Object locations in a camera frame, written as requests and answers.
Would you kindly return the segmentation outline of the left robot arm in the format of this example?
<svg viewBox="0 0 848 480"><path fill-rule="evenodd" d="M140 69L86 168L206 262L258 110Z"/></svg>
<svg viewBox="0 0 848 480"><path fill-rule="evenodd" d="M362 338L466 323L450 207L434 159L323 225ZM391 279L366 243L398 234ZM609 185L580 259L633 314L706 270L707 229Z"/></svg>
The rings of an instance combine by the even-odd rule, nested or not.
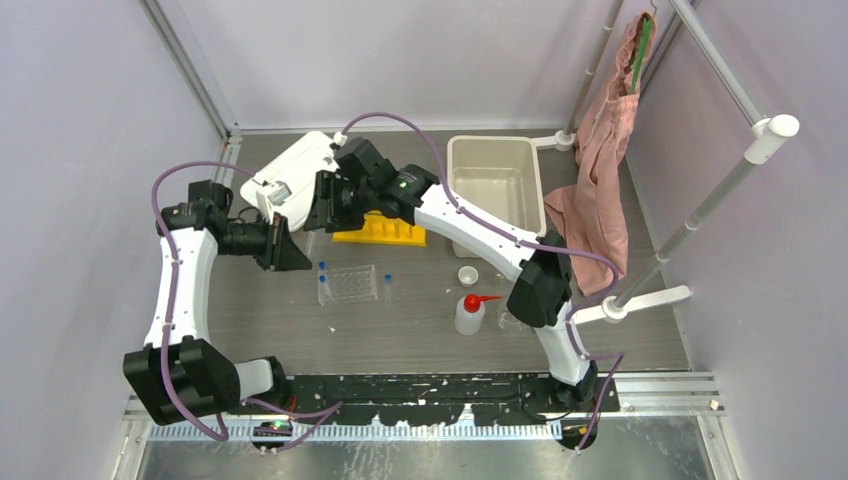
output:
<svg viewBox="0 0 848 480"><path fill-rule="evenodd" d="M210 341L208 303L219 256L254 259L275 273L309 270L286 217L230 217L232 191L211 180L193 182L188 198L160 212L156 230L162 275L153 323L140 350L125 355L123 373L158 425L223 414L253 398L269 413L290 403L292 387L273 356L235 363Z"/></svg>

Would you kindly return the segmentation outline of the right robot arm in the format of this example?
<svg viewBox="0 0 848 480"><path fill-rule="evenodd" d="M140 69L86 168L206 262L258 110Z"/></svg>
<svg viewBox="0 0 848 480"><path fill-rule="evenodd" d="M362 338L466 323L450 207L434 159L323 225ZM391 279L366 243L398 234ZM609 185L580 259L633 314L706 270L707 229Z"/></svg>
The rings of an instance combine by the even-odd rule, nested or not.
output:
<svg viewBox="0 0 848 480"><path fill-rule="evenodd" d="M577 411L593 399L598 368L579 352L566 320L572 309L571 264L557 232L538 236L507 224L460 197L436 174L415 164L395 168L362 137L333 141L330 149L335 164L316 174L305 229L357 231L367 213L378 211L460 244L512 283L507 310L534 329L558 403Z"/></svg>

